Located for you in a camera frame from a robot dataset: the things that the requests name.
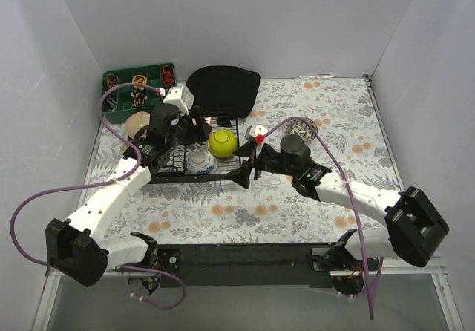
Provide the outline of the floral brown leaf bowl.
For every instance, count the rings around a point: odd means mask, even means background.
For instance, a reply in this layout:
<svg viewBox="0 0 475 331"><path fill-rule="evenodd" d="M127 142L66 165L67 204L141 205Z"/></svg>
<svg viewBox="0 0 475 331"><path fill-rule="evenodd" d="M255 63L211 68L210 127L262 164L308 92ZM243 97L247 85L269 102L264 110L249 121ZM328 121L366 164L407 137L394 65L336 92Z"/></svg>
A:
<svg viewBox="0 0 475 331"><path fill-rule="evenodd" d="M286 135L297 135L304 142L311 142L315 139L315 132L318 126L307 117L299 117L290 120L285 127Z"/></svg>

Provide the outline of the beige tan bowl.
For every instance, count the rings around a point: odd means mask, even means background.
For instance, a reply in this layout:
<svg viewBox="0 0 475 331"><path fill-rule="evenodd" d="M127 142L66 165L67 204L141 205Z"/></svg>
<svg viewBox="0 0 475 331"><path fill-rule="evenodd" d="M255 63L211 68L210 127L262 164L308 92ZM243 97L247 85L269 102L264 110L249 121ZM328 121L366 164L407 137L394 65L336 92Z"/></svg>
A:
<svg viewBox="0 0 475 331"><path fill-rule="evenodd" d="M134 138L136 133L150 123L150 113L146 111L138 111L125 121L125 132L130 138Z"/></svg>

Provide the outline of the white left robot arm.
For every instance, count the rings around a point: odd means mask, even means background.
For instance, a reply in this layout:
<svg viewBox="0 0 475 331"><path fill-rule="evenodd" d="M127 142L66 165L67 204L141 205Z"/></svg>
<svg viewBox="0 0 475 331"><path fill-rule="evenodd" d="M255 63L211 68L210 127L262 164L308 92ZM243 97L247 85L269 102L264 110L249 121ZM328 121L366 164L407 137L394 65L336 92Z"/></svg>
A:
<svg viewBox="0 0 475 331"><path fill-rule="evenodd" d="M158 105L149 124L127 141L123 158L109 180L65 220L53 219L45 229L47 262L81 285L93 286L108 269L127 264L151 271L158 261L157 241L140 232L105 240L105 233L129 200L148 185L178 145L207 140L212 127L199 106L184 114L172 104Z"/></svg>

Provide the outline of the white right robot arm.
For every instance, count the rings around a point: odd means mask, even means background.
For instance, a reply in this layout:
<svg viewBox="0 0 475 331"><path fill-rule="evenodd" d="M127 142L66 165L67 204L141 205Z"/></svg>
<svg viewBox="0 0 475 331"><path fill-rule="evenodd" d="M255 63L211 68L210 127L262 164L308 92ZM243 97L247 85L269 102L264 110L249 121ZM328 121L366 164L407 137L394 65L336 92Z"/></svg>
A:
<svg viewBox="0 0 475 331"><path fill-rule="evenodd" d="M364 251L355 232L338 240L335 259L343 269L356 268L368 258L394 257L424 267L449 232L448 224L421 189L411 186L394 191L347 183L338 173L313 161L310 148L299 136L285 136L279 151L250 140L233 154L246 158L232 172L232 181L244 188L249 187L251 175L262 171L288 175L303 197L356 210L381 224L364 235Z"/></svg>

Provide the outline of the white red patterned bowl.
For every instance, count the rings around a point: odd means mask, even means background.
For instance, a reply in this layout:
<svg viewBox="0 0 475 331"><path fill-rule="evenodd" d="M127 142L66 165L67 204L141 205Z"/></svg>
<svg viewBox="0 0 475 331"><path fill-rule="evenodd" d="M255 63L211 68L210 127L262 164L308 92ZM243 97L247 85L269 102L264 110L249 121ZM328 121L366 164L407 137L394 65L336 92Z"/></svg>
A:
<svg viewBox="0 0 475 331"><path fill-rule="evenodd" d="M194 144L194 147L199 151L208 151L209 150L209 142L208 141L196 142Z"/></svg>

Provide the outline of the floral table mat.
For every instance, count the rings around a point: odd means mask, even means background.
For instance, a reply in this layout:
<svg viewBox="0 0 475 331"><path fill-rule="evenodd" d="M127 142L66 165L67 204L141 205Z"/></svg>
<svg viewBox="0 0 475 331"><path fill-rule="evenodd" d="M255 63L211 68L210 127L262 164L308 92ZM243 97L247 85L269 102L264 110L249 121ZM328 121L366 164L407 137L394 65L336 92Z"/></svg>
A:
<svg viewBox="0 0 475 331"><path fill-rule="evenodd" d="M278 147L288 117L307 117L318 126L310 143L319 164L340 164L351 182L397 190L399 174L390 157L371 95L363 79L262 81L249 116L251 124L272 129ZM299 195L291 178L262 173L248 189L230 181L149 185L115 217L107 239L142 232L160 243L333 242L357 226L376 221L344 207Z"/></svg>

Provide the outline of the yellow-green bowl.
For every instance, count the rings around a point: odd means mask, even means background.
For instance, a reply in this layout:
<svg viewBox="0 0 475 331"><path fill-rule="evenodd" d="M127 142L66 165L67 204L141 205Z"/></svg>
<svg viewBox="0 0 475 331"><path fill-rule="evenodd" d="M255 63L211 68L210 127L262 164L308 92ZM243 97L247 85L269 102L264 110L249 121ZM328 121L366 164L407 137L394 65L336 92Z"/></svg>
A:
<svg viewBox="0 0 475 331"><path fill-rule="evenodd" d="M215 131L209 138L209 151L217 158L228 158L238 147L238 139L228 129Z"/></svg>

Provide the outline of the white blue patterned bowl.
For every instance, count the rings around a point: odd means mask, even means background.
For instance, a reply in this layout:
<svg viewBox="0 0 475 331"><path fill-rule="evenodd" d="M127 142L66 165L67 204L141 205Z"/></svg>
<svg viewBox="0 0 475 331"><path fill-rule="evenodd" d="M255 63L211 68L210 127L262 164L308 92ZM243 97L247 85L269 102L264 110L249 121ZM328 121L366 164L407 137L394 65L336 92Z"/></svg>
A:
<svg viewBox="0 0 475 331"><path fill-rule="evenodd" d="M191 174L213 174L216 167L216 159L208 151L195 149L187 154L186 168Z"/></svg>

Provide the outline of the black cloth bag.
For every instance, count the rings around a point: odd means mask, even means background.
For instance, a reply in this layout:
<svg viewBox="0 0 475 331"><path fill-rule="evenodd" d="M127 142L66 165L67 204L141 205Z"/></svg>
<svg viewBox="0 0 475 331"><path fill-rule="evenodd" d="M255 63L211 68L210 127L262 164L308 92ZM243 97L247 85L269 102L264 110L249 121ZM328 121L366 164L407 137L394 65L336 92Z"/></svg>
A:
<svg viewBox="0 0 475 331"><path fill-rule="evenodd" d="M194 97L193 105L208 111L222 111L231 117L247 118L251 113L261 76L235 66L207 66L196 70L186 87Z"/></svg>

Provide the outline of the green compartment tray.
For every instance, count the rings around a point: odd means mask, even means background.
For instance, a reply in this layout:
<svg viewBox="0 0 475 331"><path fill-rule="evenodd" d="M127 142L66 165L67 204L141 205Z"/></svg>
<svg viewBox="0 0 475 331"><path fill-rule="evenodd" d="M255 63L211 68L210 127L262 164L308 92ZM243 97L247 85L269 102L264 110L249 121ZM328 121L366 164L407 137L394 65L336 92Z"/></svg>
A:
<svg viewBox="0 0 475 331"><path fill-rule="evenodd" d="M102 75L102 95L112 87L130 82L164 88L168 93L176 85L174 64L166 62L105 72ZM163 98L158 91L137 86L122 87L108 95L102 103L102 112L110 124L121 124L132 114L138 111L151 112L162 103Z"/></svg>

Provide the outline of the black base bar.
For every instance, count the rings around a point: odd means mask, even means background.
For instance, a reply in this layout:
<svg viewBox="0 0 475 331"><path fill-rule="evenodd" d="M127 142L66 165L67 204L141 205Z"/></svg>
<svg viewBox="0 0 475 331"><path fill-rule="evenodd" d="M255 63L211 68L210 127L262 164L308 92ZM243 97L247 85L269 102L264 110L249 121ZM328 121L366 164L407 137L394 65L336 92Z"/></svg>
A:
<svg viewBox="0 0 475 331"><path fill-rule="evenodd" d="M158 247L156 268L186 286L331 286L331 271L361 263L338 243L175 244Z"/></svg>

